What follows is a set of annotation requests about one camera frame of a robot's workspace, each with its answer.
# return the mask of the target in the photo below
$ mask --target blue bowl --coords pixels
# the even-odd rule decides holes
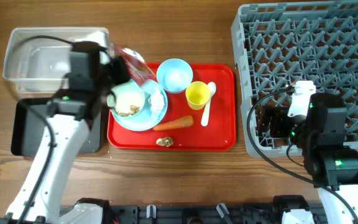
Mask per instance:
[[[157,81],[169,93],[180,93],[193,80],[193,70],[184,60],[173,58],[161,63],[157,69]]]

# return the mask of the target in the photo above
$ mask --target black tray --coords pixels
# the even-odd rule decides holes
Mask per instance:
[[[41,113],[46,117],[47,101],[49,98],[26,98],[21,99],[33,109]],[[101,122],[102,113],[94,120],[92,130],[89,134],[89,138],[82,145],[79,153],[91,153],[97,152],[102,143],[102,134],[105,127]],[[35,156],[39,145],[41,143],[41,137],[44,132],[44,124],[35,117],[34,114],[28,112],[18,102],[16,105],[15,121],[13,126],[11,152],[15,156]]]

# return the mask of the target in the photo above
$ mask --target transparent box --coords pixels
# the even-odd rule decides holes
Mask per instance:
[[[70,72],[71,45],[51,39],[30,40],[18,49],[16,44],[35,35],[50,35],[72,42],[90,40],[109,47],[109,32],[102,27],[29,27],[12,31],[7,46],[3,77],[17,85],[19,93],[53,93],[62,77]],[[109,59],[101,53],[101,62]]]

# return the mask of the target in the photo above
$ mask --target orange carrot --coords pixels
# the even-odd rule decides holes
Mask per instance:
[[[163,131],[176,128],[187,128],[194,124],[193,117],[191,115],[181,117],[174,121],[159,124],[153,128],[154,131]]]

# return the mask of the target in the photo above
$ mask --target wood grain surface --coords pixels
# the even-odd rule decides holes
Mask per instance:
[[[4,55],[16,27],[106,27],[111,40],[137,50],[149,62],[182,58],[189,63],[222,63],[236,74],[237,142],[232,149],[124,151],[106,142],[98,153],[78,156],[63,205],[73,205],[82,197],[105,198],[114,205],[269,202],[281,194],[302,194],[307,200],[317,200],[317,191],[310,184],[246,153],[230,27],[238,7],[249,3],[257,2],[0,0],[0,217],[14,200],[32,163],[10,152],[16,102],[2,85]],[[286,158],[275,161],[307,176],[304,169]]]

